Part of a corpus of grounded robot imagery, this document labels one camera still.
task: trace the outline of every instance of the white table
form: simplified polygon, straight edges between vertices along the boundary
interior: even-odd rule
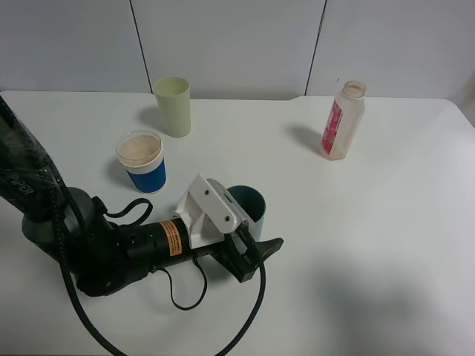
[[[68,185],[99,195],[109,211],[140,197],[114,144],[129,130],[161,130],[151,94],[1,95]],[[317,147],[331,103],[193,100],[191,134],[162,135],[168,182],[149,196],[148,221],[169,217],[199,172],[265,196],[262,238],[285,243],[266,263],[264,303],[232,355],[474,355],[474,128],[445,100],[368,99],[347,158],[329,162]],[[0,201],[0,352],[105,354],[75,315],[58,265],[22,236],[21,219]],[[259,278],[239,284],[211,257],[203,265],[210,288],[193,311],[173,307],[161,272],[81,299],[124,352],[213,355],[247,318]],[[193,303],[199,272],[191,263],[170,272],[177,301]]]

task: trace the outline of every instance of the red label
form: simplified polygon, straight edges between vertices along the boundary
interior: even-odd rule
[[[333,143],[336,138],[336,131],[340,125],[340,119],[343,116],[343,111],[336,103],[336,100],[333,102],[332,110],[328,116],[327,126],[325,127],[324,138],[321,139],[321,145],[324,148],[327,154],[330,154]]]

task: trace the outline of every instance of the cup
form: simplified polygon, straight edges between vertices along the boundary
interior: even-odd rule
[[[163,143],[156,133],[129,132],[117,141],[116,153],[137,190],[157,193],[165,185]]]
[[[168,135],[188,135],[191,130],[190,83],[183,78],[166,76],[154,83],[153,92],[165,118]]]
[[[227,191],[235,198],[236,202],[254,221],[254,230],[250,231],[255,241],[261,238],[262,226],[264,224],[264,214],[266,213],[266,200],[261,193],[246,185],[235,185]],[[246,251],[246,246],[240,239],[233,239],[237,250],[242,254]]]

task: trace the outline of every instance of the black strap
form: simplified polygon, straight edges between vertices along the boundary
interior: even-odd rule
[[[198,258],[196,255],[193,256],[193,264],[195,266],[197,266],[197,268],[200,270],[201,274],[203,275],[203,281],[204,281],[204,285],[203,285],[203,292],[201,293],[201,297],[200,299],[198,299],[198,301],[193,304],[192,306],[179,306],[178,304],[175,303],[175,300],[173,299],[173,282],[171,281],[171,275],[169,274],[169,272],[164,269],[164,268],[159,268],[159,271],[162,271],[162,272],[165,272],[168,276],[168,279],[170,280],[170,297],[171,297],[171,302],[173,303],[174,306],[176,306],[179,310],[184,310],[184,311],[187,311],[187,310],[192,310],[194,308],[196,308],[197,306],[200,305],[200,303],[203,301],[203,298],[205,297],[205,294],[206,294],[206,291],[208,290],[208,280],[206,279],[206,275],[205,275],[205,272],[204,270],[201,268],[200,264],[198,263]]]
[[[129,228],[134,228],[135,226],[138,226],[141,223],[143,223],[144,221],[146,221],[148,219],[148,217],[150,216],[152,209],[154,208],[154,206],[151,204],[150,200],[148,200],[146,198],[135,199],[133,202],[131,202],[129,205],[127,205],[124,208],[124,210],[122,210],[119,213],[115,213],[115,214],[105,213],[105,215],[107,215],[108,217],[111,217],[113,219],[117,219],[119,217],[124,217],[125,215],[127,215],[130,212],[130,210],[132,210],[133,208],[135,208],[139,204],[147,204],[148,205],[147,210],[145,210],[145,213],[143,213],[142,216],[139,217],[137,220],[135,220],[133,223],[122,225],[122,226],[127,226]]]

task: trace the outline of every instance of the plastic bottle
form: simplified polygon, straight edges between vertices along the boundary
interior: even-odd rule
[[[365,94],[364,83],[350,80],[335,96],[321,140],[322,152],[329,160],[343,159],[347,155],[364,114]]]

